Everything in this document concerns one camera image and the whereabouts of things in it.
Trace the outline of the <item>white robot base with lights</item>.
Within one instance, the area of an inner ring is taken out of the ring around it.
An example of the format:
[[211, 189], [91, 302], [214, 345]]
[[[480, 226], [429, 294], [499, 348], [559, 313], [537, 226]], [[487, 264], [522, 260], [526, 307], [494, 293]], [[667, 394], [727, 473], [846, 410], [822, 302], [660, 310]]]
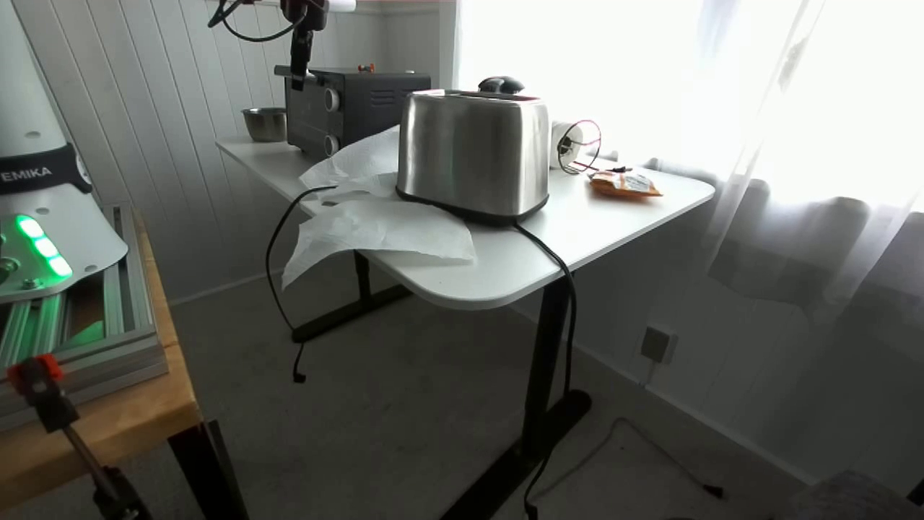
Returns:
[[91, 196], [11, 0], [0, 0], [0, 302], [61, 294], [126, 254]]

